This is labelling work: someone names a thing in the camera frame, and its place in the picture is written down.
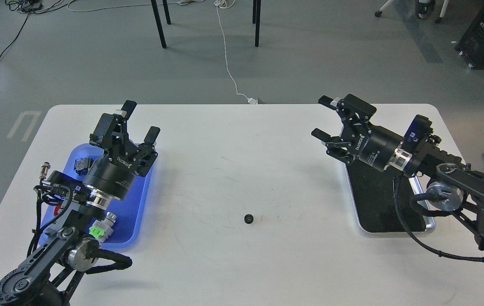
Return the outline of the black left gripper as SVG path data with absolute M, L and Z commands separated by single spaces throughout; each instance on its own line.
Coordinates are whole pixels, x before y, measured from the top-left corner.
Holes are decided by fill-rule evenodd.
M 127 120 L 136 106 L 135 101 L 127 100 L 117 112 L 102 114 L 94 132 L 90 134 L 90 145 L 102 149 L 124 148 L 129 141 Z M 83 184 L 116 200 L 125 200 L 135 177 L 146 177 L 152 169 L 158 157 L 155 143 L 160 131 L 159 127 L 151 126 L 143 143 L 133 154 L 104 153 L 94 161 Z

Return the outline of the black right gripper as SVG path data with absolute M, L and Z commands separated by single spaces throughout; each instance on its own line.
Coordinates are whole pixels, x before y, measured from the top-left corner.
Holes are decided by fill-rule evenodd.
M 311 133 L 325 145 L 327 155 L 348 165 L 359 160 L 384 172 L 402 137 L 370 123 L 376 107 L 353 94 L 339 100 L 323 95 L 318 103 L 337 112 L 342 123 L 340 136 L 333 137 L 320 129 Z

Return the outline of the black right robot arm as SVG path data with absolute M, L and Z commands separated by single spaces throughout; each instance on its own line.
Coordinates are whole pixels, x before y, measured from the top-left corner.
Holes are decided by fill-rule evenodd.
M 376 107 L 349 94 L 342 99 L 321 96 L 318 103 L 334 110 L 343 124 L 339 136 L 318 128 L 312 135 L 326 147 L 327 155 L 352 165 L 360 161 L 384 172 L 396 168 L 406 177 L 420 173 L 430 178 L 425 193 L 410 198 L 410 207 L 427 217 L 453 216 L 474 236 L 484 251 L 484 173 L 472 170 L 461 157 L 440 150 L 431 121 L 415 116 L 404 136 L 370 122 Z M 393 178 L 393 203 L 404 231 L 420 246 L 444 258 L 484 263 L 484 257 L 459 256 L 421 242 L 407 227 L 398 204 L 399 177 Z

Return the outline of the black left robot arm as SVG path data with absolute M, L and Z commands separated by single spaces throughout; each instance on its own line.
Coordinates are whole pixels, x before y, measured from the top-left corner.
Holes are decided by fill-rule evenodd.
M 134 144 L 127 121 L 136 108 L 127 100 L 113 114 L 102 114 L 90 145 L 103 150 L 96 159 L 79 159 L 75 170 L 83 180 L 41 166 L 37 223 L 27 258 L 0 280 L 0 306 L 68 306 L 84 275 L 131 267 L 129 256 L 101 248 L 110 234 L 107 208 L 125 200 L 135 176 L 145 177 L 158 157 L 160 128 L 152 126 L 142 143 Z

